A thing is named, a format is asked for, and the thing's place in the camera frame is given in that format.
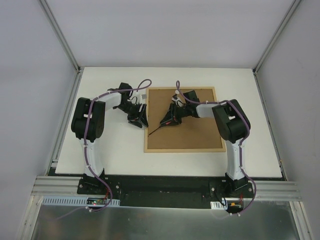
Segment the red handled screwdriver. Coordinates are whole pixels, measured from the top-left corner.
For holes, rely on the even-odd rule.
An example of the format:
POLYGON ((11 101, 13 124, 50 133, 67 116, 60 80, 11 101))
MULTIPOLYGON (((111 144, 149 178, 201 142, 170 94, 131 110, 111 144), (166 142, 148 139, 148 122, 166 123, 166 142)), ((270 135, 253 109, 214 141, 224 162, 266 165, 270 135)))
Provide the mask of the red handled screwdriver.
POLYGON ((163 127, 169 127, 169 126, 175 126, 176 124, 172 121, 170 122, 165 122, 165 123, 162 123, 158 128, 156 128, 155 130, 153 130, 152 132, 150 132, 147 136, 150 136, 152 135, 154 132, 156 132, 157 130, 163 128, 163 127))

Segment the wooden picture frame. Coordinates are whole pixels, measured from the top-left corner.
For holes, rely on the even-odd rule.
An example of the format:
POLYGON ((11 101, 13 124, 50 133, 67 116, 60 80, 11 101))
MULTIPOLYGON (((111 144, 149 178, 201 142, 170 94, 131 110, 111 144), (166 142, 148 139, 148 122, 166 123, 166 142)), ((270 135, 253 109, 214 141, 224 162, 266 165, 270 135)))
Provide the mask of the wooden picture frame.
POLYGON ((225 153, 226 144, 213 118, 184 117, 176 126, 160 126, 167 113, 174 87, 149 87, 146 90, 148 128, 144 131, 145 153, 225 153))

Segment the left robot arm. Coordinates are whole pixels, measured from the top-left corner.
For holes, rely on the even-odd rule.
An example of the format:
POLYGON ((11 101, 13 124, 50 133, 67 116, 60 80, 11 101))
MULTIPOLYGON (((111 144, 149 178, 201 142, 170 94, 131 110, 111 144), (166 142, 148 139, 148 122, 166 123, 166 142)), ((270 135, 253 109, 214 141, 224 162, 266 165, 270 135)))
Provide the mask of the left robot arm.
POLYGON ((120 83, 117 88, 93 98, 80 97, 77 100, 71 120, 71 131, 82 146, 84 173, 82 187, 88 187, 94 194, 102 194, 107 188, 105 170, 99 157, 97 140, 102 136, 105 127, 105 113, 119 109, 127 114, 129 124, 140 129, 147 128, 147 105, 138 101, 132 102, 133 92, 150 87, 150 79, 143 80, 137 88, 128 83, 120 83))

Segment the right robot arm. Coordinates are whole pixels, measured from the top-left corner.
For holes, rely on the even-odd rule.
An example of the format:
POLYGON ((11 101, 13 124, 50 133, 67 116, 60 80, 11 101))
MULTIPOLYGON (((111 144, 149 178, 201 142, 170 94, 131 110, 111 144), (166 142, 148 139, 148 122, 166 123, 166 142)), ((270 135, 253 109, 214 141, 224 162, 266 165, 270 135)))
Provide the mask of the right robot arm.
POLYGON ((160 127, 176 126, 182 123, 182 118, 212 118, 215 120, 218 132, 226 143, 227 170, 225 173, 225 192, 230 197, 237 197, 249 178, 244 170, 244 143, 249 137, 251 124, 236 99, 222 103, 200 103, 195 90, 182 94, 185 102, 178 97, 178 91, 171 98, 171 104, 160 127))

